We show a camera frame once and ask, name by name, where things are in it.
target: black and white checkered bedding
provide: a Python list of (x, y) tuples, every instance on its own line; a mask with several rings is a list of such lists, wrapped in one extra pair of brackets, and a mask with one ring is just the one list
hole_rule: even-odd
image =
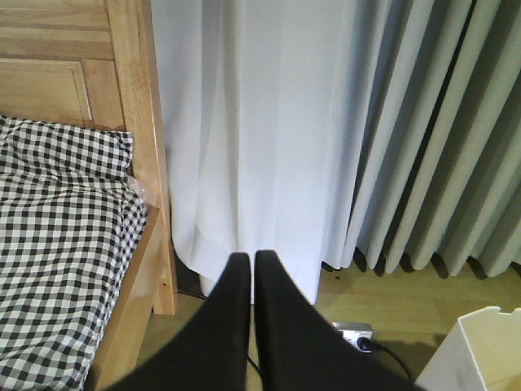
[(0, 389), (82, 389), (146, 223), (133, 140), (0, 116)]

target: light wood panel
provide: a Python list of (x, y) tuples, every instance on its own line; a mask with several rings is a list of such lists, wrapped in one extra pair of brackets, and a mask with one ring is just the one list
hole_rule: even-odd
[(124, 129), (120, 89), (113, 61), (84, 59), (81, 61), (89, 95), (92, 124), (96, 129)]
[(107, 12), (82, 10), (20, 10), (0, 8), (0, 26), (97, 29), (108, 31)]
[(134, 176), (161, 211), (163, 273), (154, 300), (158, 314), (173, 314), (176, 280), (170, 236), (169, 186), (160, 115), (151, 6), (148, 1), (107, 0), (126, 129), (134, 134)]
[(103, 11), (104, 0), (0, 0), (0, 9)]
[(151, 209), (147, 228), (130, 262), (117, 306), (105, 330), (92, 369), (90, 386), (105, 389), (132, 371), (147, 328), (153, 295), (161, 272), (164, 236), (159, 211)]
[(84, 126), (91, 120), (81, 64), (0, 59), (0, 112)]
[(113, 59), (105, 31), (0, 27), (0, 56), (30, 59)]

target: white plastic container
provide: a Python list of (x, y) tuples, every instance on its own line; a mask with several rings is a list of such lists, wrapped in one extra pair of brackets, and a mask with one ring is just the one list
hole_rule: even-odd
[(458, 319), (416, 383), (428, 391), (521, 391), (521, 308)]

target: power strip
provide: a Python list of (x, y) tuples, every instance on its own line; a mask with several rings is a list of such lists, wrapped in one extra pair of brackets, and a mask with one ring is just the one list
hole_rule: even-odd
[(374, 333), (374, 329), (368, 323), (333, 322), (331, 326), (357, 350), (360, 350), (357, 343), (358, 339), (364, 336), (370, 340)]

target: power cord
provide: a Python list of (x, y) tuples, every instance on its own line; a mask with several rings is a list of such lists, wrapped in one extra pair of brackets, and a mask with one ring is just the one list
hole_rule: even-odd
[[(205, 295), (202, 295), (200, 293), (197, 293), (197, 292), (192, 292), (192, 291), (189, 291), (189, 290), (186, 290), (186, 289), (177, 289), (177, 292), (178, 293), (181, 293), (182, 295), (185, 295), (185, 296), (192, 296), (192, 297), (195, 297), (197, 299), (200, 299), (200, 300), (206, 300), (206, 296)], [(253, 361), (253, 359), (250, 357), (250, 355), (246, 356), (246, 359), (247, 361), (250, 363), (250, 365), (253, 367), (253, 369), (255, 369), (255, 371), (257, 372), (257, 374), (261, 376), (261, 368), (257, 365), (257, 363), (255, 361)]]
[(362, 350), (364, 352), (373, 353), (373, 352), (383, 351), (383, 352), (389, 354), (403, 368), (404, 372), (407, 374), (407, 378), (409, 379), (409, 381), (411, 383), (414, 382), (413, 376), (411, 375), (411, 372), (410, 372), (409, 368), (404, 364), (403, 361), (400, 360), (400, 358), (398, 356), (396, 356), (391, 350), (389, 350), (385, 346), (381, 346), (381, 344), (378, 344), (378, 343), (376, 343), (376, 342), (374, 342), (374, 341), (372, 341), (369, 338), (366, 338), (364, 336), (361, 337), (361, 338), (358, 338), (357, 345), (358, 345), (358, 349), (360, 349), (360, 350)]

